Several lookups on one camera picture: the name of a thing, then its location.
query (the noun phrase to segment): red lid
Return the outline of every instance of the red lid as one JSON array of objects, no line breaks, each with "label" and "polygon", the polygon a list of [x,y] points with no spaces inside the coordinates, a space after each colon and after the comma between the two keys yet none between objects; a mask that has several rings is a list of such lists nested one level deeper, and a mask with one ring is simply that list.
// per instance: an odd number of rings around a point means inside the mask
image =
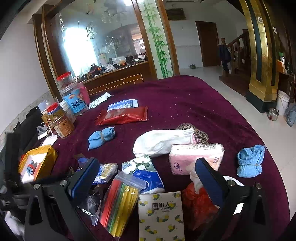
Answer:
[{"label": "red lid", "polygon": [[50,107],[48,107],[46,110],[47,110],[47,112],[51,112],[51,111],[53,111],[55,108],[57,108],[59,105],[58,105],[58,103],[54,103],[54,104],[52,104]]},{"label": "red lid", "polygon": [[61,81],[63,78],[69,76],[70,74],[71,74],[71,71],[62,74],[61,76],[59,76],[59,77],[57,78],[57,81]]}]

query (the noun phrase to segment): framed picture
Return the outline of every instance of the framed picture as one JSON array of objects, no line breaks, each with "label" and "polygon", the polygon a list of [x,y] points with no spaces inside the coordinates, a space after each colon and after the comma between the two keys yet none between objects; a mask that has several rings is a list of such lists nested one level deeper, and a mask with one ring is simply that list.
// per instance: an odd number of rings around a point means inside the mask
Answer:
[{"label": "framed picture", "polygon": [[168,20],[186,20],[183,8],[172,8],[165,10]]}]

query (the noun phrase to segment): red plastic bag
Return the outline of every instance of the red plastic bag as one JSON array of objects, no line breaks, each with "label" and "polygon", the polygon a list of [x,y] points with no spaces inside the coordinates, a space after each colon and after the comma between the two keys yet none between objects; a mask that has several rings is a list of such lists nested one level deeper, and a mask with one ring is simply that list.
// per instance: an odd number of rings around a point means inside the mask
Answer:
[{"label": "red plastic bag", "polygon": [[147,120],[148,107],[122,108],[116,110],[102,110],[95,125],[116,125]]},{"label": "red plastic bag", "polygon": [[204,187],[200,189],[199,194],[195,193],[194,183],[190,183],[182,191],[182,204],[190,230],[195,230],[201,224],[208,223],[218,212],[218,208],[212,203]]}]

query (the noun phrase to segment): pink tissue package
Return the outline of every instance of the pink tissue package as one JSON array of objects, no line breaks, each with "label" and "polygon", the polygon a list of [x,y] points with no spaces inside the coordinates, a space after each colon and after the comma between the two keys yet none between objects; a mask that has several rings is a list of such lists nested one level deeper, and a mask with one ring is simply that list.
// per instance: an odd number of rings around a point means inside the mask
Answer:
[{"label": "pink tissue package", "polygon": [[173,174],[189,175],[195,161],[203,157],[214,170],[218,170],[223,159],[224,148],[221,144],[172,145],[170,168]]}]

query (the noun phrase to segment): black pillar base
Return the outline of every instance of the black pillar base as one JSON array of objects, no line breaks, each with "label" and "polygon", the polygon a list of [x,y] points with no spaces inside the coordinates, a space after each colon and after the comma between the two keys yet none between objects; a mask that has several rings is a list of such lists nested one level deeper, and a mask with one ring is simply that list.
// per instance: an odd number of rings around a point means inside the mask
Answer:
[{"label": "black pillar base", "polygon": [[251,91],[247,92],[246,99],[252,104],[260,113],[268,112],[270,107],[276,107],[276,100],[273,101],[262,101],[255,96]]}]

